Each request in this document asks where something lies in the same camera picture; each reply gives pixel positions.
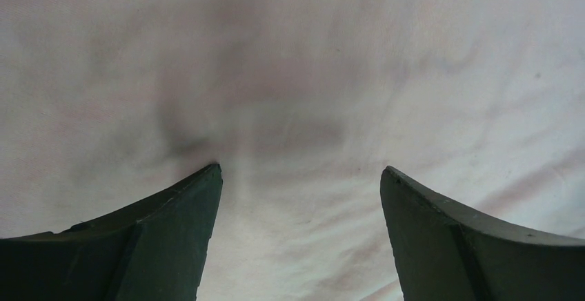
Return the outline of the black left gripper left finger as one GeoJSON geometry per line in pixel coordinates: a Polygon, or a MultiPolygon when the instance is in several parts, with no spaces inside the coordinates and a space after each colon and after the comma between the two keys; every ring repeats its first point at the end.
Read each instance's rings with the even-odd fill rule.
{"type": "Polygon", "coordinates": [[[60,233],[1,241],[2,300],[195,300],[223,180],[210,164],[60,233]]]}

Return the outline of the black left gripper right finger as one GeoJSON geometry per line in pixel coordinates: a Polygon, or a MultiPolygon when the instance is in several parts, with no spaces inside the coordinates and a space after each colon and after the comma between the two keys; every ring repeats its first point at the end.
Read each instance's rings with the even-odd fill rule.
{"type": "Polygon", "coordinates": [[[381,205],[405,300],[583,300],[584,241],[511,224],[389,166],[381,205]]]}

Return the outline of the pink t shirt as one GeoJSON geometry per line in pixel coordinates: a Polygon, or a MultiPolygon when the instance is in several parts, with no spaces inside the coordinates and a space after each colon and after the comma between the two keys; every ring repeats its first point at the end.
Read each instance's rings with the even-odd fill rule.
{"type": "Polygon", "coordinates": [[[210,162],[200,300],[400,300],[394,166],[584,236],[584,0],[1,0],[1,236],[210,162]]]}

